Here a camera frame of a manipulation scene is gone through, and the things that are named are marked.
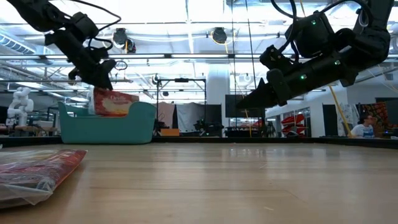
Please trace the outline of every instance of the person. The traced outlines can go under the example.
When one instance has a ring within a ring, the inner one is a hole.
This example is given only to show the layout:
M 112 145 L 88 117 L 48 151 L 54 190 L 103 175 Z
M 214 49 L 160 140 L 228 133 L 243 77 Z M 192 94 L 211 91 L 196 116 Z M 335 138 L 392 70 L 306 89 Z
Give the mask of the person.
M 373 117 L 368 114 L 364 114 L 359 118 L 358 125 L 355 126 L 351 134 L 354 138 L 374 138 L 373 132 Z

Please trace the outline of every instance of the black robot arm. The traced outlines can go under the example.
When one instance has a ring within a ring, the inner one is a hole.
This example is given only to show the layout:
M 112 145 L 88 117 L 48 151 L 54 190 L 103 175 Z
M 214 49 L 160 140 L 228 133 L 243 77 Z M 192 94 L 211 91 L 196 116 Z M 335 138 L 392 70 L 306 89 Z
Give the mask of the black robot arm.
M 70 79 L 78 75 L 81 80 L 101 88 L 112 90 L 109 72 L 114 68 L 114 60 L 105 60 L 108 50 L 105 47 L 84 47 L 85 40 L 94 39 L 98 35 L 95 23 L 81 12 L 68 16 L 48 0 L 7 0 L 21 17 L 45 35 L 45 44 L 55 44 L 73 63 L 76 68 L 69 74 Z
M 334 33 L 325 10 L 294 20 L 287 29 L 287 41 L 294 41 L 305 63 L 293 62 L 273 45 L 261 55 L 260 62 L 270 70 L 267 81 L 259 86 L 238 108 L 284 106 L 287 100 L 340 80 L 353 85 L 359 72 L 383 62 L 389 53 L 387 22 L 394 0 L 362 0 L 353 30 Z

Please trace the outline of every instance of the metal frame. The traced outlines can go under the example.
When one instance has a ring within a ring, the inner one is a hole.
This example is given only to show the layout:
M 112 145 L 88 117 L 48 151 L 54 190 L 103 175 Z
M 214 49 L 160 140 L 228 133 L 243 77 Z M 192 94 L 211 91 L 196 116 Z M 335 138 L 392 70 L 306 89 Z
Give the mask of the metal frame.
M 260 54 L 111 54 L 107 59 L 248 59 L 259 58 Z M 65 55 L 0 55 L 0 60 L 64 60 L 68 58 Z M 398 54 L 389 54 L 387 61 L 393 59 L 395 62 L 398 59 Z
M 162 86 L 161 89 L 159 89 L 159 85 L 162 81 L 165 81 L 166 83 Z M 156 119 L 159 120 L 159 91 L 161 91 L 167 84 L 170 82 L 177 82 L 177 83 L 182 83 L 182 81 L 185 82 L 195 82 L 202 91 L 205 92 L 205 118 L 204 120 L 206 121 L 206 105 L 207 105 L 207 83 L 206 83 L 206 78 L 201 78 L 201 79 L 195 79 L 195 78 L 174 78 L 174 79 L 158 79 L 156 83 Z M 205 83 L 205 89 L 203 89 L 197 82 L 204 82 Z

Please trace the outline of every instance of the desk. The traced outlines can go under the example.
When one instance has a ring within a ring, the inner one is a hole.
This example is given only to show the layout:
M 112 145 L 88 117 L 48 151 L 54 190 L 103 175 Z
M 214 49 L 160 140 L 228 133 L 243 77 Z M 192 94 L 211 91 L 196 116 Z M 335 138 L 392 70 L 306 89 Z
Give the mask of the desk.
M 53 145 L 86 149 L 45 202 L 0 223 L 396 223 L 395 150 L 327 144 Z

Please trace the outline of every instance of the red object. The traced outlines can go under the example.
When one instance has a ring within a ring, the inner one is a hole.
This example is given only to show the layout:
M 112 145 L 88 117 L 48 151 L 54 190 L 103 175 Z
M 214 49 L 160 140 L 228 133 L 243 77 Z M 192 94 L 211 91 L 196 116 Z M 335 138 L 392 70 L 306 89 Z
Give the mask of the red object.
M 82 150 L 0 152 L 0 208 L 47 200 L 85 155 Z
M 139 101 L 138 96 L 101 88 L 94 89 L 94 108 L 97 115 L 125 116 L 129 113 L 130 106 L 137 101 Z
M 294 121 L 295 121 L 295 124 L 299 124 L 299 123 L 301 123 L 304 119 L 305 119 L 305 118 L 304 118 L 304 115 L 298 114 L 296 117 L 290 116 L 290 117 L 288 117 L 288 118 L 285 118 L 281 123 L 282 123 L 283 125 L 288 125 L 288 124 L 294 124 Z
M 262 127 L 262 119 L 260 119 L 259 121 L 255 122 L 255 123 L 253 124 L 253 127 L 259 127 L 259 128 L 261 128 L 261 127 Z
M 304 126 L 304 124 L 296 124 L 296 132 L 297 134 L 300 134 L 301 132 L 305 131 L 306 127 Z M 282 133 L 283 134 L 287 134 L 289 133 L 289 131 L 293 130 L 294 125 L 290 125 L 290 126 L 286 126 L 282 129 Z

